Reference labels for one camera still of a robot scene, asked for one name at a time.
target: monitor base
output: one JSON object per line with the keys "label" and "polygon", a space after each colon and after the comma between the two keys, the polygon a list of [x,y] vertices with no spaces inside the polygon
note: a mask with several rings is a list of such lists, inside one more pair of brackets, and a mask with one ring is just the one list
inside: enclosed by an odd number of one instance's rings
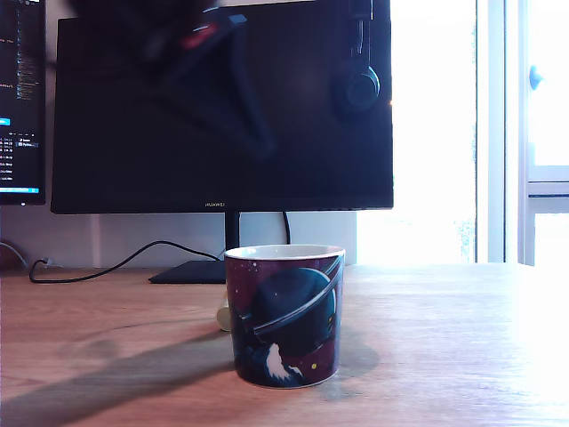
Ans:
{"label": "monitor base", "polygon": [[190,261],[150,278],[157,285],[225,285],[225,262]]}

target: computer monitor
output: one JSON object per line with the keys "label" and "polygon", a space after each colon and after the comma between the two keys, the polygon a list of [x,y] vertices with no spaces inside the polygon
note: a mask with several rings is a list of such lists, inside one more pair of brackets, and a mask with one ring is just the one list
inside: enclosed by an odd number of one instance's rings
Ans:
{"label": "computer monitor", "polygon": [[0,205],[45,203],[45,1],[0,0]]}
{"label": "computer monitor", "polygon": [[230,38],[165,85],[80,19],[61,20],[52,210],[224,212],[229,249],[238,212],[392,207],[389,2],[375,3],[368,53],[381,89],[358,112],[336,95],[362,52],[348,0],[223,10],[244,43]]}

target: white wall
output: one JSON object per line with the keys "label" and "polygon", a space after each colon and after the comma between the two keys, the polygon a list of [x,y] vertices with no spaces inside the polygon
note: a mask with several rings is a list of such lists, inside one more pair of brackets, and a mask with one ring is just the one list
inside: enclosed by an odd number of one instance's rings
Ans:
{"label": "white wall", "polygon": [[[234,4],[237,0],[225,0]],[[70,16],[62,0],[47,1],[47,37],[50,58],[56,52],[57,20]],[[47,79],[47,144],[51,157],[54,74]],[[48,161],[48,195],[51,162]],[[219,254],[224,247],[223,215],[76,215],[58,216],[46,206],[6,206],[0,211],[2,239],[20,247],[30,259],[49,256],[66,267],[105,267],[122,261],[147,243],[165,239],[196,250]],[[338,245],[356,261],[355,213],[292,213],[293,243]],[[246,213],[241,220],[242,245],[283,243],[285,233],[278,213]],[[169,247],[155,247],[130,265],[170,267],[188,260],[188,255]]]}

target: black cable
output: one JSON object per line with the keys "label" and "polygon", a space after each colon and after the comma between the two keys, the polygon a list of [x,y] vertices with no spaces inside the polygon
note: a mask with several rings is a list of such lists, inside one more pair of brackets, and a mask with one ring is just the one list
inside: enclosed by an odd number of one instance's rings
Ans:
{"label": "black cable", "polygon": [[167,242],[164,240],[158,240],[156,242],[152,242],[146,246],[144,246],[143,248],[139,249],[138,251],[136,251],[134,254],[132,254],[131,256],[129,256],[127,259],[125,259],[123,262],[117,264],[115,267],[111,267],[110,269],[101,271],[99,273],[96,274],[92,274],[91,276],[85,276],[83,278],[65,278],[65,279],[39,279],[39,278],[35,278],[34,277],[34,273],[36,271],[36,267],[38,264],[42,263],[42,264],[47,264],[46,260],[37,260],[36,262],[34,262],[34,265],[32,265],[31,270],[29,271],[29,280],[32,283],[37,283],[37,284],[43,284],[43,285],[47,285],[47,284],[67,284],[67,283],[77,283],[77,282],[84,282],[85,280],[91,280],[93,278],[99,278],[101,276],[104,276],[105,274],[109,274],[112,271],[118,270],[120,269],[122,266],[124,266],[126,263],[132,261],[132,259],[136,258],[137,256],[139,256],[140,254],[142,254],[144,251],[146,251],[147,249],[149,249],[152,246],[156,246],[156,245],[168,245],[168,246],[174,246],[177,247],[178,249],[181,249],[182,251],[186,251],[186,252],[190,252],[191,254],[194,255],[200,255],[200,256],[204,256],[206,258],[211,258],[212,260],[215,261],[221,261],[220,258],[218,258],[217,256],[214,255],[210,255],[210,254],[206,254],[204,252],[199,252],[199,251],[195,251],[193,249],[189,249],[185,246],[182,245],[178,245],[177,243],[173,243],[173,242]]}
{"label": "black cable", "polygon": [[286,231],[286,244],[291,244],[291,224],[288,222],[288,213],[283,212],[284,230]]}

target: mug rim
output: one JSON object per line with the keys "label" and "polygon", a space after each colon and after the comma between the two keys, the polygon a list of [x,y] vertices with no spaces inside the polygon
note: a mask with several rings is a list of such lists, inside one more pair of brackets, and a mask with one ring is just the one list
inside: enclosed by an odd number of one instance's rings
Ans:
{"label": "mug rim", "polygon": [[[304,251],[305,254],[293,254],[295,250]],[[224,257],[242,261],[301,261],[319,260],[334,256],[343,256],[346,250],[339,246],[327,245],[261,245],[244,246],[230,249]]]}

